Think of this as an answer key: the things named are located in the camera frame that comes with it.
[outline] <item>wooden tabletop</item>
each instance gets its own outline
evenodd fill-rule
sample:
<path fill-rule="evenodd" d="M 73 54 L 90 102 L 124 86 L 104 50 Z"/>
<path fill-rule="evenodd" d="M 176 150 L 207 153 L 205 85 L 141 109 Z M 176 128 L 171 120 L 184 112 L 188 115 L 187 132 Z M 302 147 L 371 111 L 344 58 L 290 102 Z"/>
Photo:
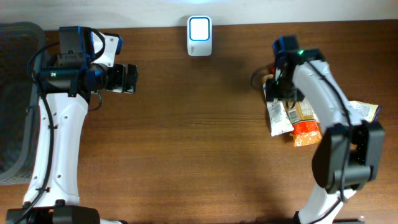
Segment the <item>wooden tabletop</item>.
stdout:
<path fill-rule="evenodd" d="M 322 51 L 350 100 L 383 106 L 378 177 L 338 218 L 398 222 L 398 21 L 215 26 L 210 57 L 188 56 L 185 27 L 102 31 L 123 37 L 116 62 L 138 65 L 140 77 L 137 93 L 103 93 L 103 107 L 86 117 L 78 165 L 82 206 L 131 223 L 292 217 L 315 184 L 317 146 L 293 148 L 287 134 L 272 138 L 262 95 L 249 78 L 273 62 L 280 35 L 295 34 L 302 48 Z M 21 206 L 26 190 L 0 186 L 1 222 L 8 208 Z"/>

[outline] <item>blue outline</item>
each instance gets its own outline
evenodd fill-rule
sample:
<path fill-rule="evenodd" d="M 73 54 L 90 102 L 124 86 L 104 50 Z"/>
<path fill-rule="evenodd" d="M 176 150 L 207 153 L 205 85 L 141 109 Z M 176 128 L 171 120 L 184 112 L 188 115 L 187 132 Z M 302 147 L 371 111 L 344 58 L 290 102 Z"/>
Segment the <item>blue outline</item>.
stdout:
<path fill-rule="evenodd" d="M 192 19 L 207 19 L 209 30 L 208 30 L 208 37 L 207 37 L 206 40 L 193 40 L 193 39 L 191 38 L 191 20 L 192 20 Z M 192 41 L 207 41 L 207 40 L 210 39 L 210 20 L 209 20 L 209 18 L 207 18 L 207 17 L 192 17 L 192 18 L 189 20 L 189 39 L 191 39 Z"/>

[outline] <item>wooden table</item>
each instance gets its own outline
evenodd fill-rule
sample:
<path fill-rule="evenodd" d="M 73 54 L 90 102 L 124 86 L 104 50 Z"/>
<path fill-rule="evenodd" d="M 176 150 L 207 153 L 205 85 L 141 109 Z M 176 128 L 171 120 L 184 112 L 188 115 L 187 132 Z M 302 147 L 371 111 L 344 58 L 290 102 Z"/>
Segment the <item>wooden table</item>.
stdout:
<path fill-rule="evenodd" d="M 272 43 L 296 34 L 320 48 L 350 100 L 383 106 L 386 130 L 377 180 L 338 218 L 398 222 L 398 21 L 215 26 L 211 57 L 187 54 L 185 27 L 112 29 L 134 63 L 134 95 L 104 93 L 86 117 L 78 185 L 81 205 L 131 223 L 238 223 L 292 217 L 315 183 L 317 146 L 272 138 L 251 73 L 274 60 Z M 47 33 L 49 42 L 57 32 Z M 0 220 L 27 185 L 0 186 Z"/>

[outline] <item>gray container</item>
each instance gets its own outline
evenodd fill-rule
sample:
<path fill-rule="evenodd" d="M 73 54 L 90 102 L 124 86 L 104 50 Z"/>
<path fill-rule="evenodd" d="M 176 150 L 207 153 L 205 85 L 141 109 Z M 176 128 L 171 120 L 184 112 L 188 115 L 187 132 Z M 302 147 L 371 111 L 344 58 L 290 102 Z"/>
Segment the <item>gray container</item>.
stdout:
<path fill-rule="evenodd" d="M 26 70 L 44 45 L 45 34 L 36 24 L 0 24 L 0 185 L 29 183 L 32 177 L 40 111 Z M 44 62 L 42 55 L 36 57 L 35 71 Z"/>

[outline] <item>white wall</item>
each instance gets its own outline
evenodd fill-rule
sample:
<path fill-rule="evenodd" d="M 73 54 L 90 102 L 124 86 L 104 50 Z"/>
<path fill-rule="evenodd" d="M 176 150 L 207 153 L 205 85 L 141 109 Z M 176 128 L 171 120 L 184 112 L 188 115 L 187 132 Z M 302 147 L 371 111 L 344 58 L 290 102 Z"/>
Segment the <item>white wall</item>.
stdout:
<path fill-rule="evenodd" d="M 0 22 L 60 26 L 184 26 L 205 14 L 214 25 L 398 19 L 398 0 L 0 0 Z"/>

